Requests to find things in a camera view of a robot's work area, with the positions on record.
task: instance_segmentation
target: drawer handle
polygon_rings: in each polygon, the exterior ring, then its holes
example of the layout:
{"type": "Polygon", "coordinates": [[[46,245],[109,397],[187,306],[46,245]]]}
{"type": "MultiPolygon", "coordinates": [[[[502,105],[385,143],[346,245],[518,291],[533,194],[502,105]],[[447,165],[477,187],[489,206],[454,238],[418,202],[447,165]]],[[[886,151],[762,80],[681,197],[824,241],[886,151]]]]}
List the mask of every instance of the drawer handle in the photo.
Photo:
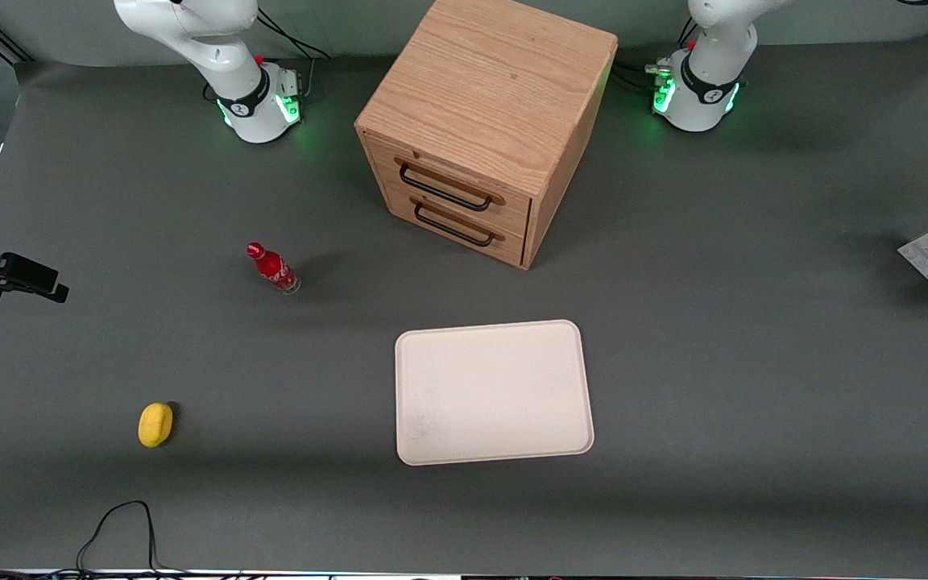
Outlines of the drawer handle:
{"type": "Polygon", "coordinates": [[[473,243],[475,246],[478,246],[478,247],[486,247],[486,246],[489,246],[490,243],[493,243],[493,238],[495,237],[493,234],[489,234],[489,238],[486,238],[486,239],[472,238],[468,234],[461,234],[461,232],[454,230],[454,228],[452,227],[442,225],[441,223],[436,222],[430,217],[422,216],[421,214],[422,208],[424,208],[424,205],[423,203],[420,203],[420,202],[416,202],[415,206],[413,206],[413,217],[417,218],[417,221],[419,221],[420,223],[428,224],[431,227],[436,228],[436,229],[441,229],[442,231],[445,231],[447,234],[453,235],[455,238],[463,239],[464,242],[473,243]]]}
{"type": "Polygon", "coordinates": [[[446,201],[456,203],[460,205],[461,208],[467,208],[472,210],[472,212],[485,212],[486,209],[489,209],[489,203],[493,201],[493,198],[486,195],[486,200],[482,202],[481,205],[475,205],[470,201],[464,201],[460,197],[455,195],[450,195],[445,191],[442,191],[440,188],[434,188],[430,184],[423,184],[418,180],[413,179],[412,177],[406,176],[406,170],[408,170],[408,165],[406,163],[400,163],[400,179],[403,180],[403,183],[408,184],[408,186],[416,187],[420,191],[431,193],[437,197],[441,197],[446,201]]]}

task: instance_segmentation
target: white tray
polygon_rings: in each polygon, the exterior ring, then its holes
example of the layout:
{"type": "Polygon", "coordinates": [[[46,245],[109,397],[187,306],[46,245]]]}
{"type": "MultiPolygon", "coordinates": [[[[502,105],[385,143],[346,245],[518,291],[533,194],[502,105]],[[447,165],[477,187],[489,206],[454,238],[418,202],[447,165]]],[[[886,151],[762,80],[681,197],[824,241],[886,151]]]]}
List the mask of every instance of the white tray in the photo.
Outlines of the white tray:
{"type": "Polygon", "coordinates": [[[574,323],[412,330],[396,341],[396,450],[406,465],[575,455],[592,445],[574,323]]]}

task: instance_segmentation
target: bottle cap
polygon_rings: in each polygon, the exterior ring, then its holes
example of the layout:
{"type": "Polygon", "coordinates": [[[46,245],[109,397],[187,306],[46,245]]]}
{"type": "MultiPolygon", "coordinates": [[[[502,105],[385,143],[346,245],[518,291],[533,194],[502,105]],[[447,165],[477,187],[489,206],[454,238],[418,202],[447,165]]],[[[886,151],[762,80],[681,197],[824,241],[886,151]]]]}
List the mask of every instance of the bottle cap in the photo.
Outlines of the bottle cap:
{"type": "Polygon", "coordinates": [[[264,250],[264,246],[261,246],[260,243],[250,242],[250,245],[246,246],[246,253],[249,254],[253,260],[259,260],[264,257],[267,251],[264,250]]]}

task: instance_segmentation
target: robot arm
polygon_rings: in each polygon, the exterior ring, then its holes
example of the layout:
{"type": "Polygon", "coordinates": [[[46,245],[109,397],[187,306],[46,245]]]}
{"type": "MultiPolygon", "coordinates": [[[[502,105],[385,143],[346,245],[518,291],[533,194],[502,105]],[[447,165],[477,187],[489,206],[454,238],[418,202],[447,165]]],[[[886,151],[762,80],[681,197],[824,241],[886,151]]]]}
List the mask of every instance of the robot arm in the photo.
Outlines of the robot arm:
{"type": "Polygon", "coordinates": [[[115,0],[132,31],[184,56],[218,96],[237,99],[260,81],[260,67],[236,36],[257,19],[255,0],[115,0]]]}
{"type": "Polygon", "coordinates": [[[659,59],[649,73],[661,76],[654,113],[684,131],[714,128],[732,109],[737,78],[758,47],[754,21],[793,0],[689,0],[701,27],[695,48],[659,59]]]}
{"type": "Polygon", "coordinates": [[[217,93],[225,122],[242,139],[265,143],[300,118],[295,71],[260,63],[236,36],[253,26],[257,0],[114,0],[132,31],[191,62],[217,93]]]}

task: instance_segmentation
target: coca-cola bottle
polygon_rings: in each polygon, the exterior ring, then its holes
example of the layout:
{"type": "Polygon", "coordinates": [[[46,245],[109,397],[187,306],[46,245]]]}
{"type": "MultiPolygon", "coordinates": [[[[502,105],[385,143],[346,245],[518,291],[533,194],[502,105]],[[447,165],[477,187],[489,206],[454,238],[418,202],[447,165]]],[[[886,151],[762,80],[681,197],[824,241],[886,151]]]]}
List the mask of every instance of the coca-cola bottle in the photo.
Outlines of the coca-cola bottle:
{"type": "Polygon", "coordinates": [[[299,276],[296,275],[280,255],[265,249],[257,242],[246,246],[246,253],[257,264],[257,271],[283,294],[292,294],[299,290],[299,276]]]}

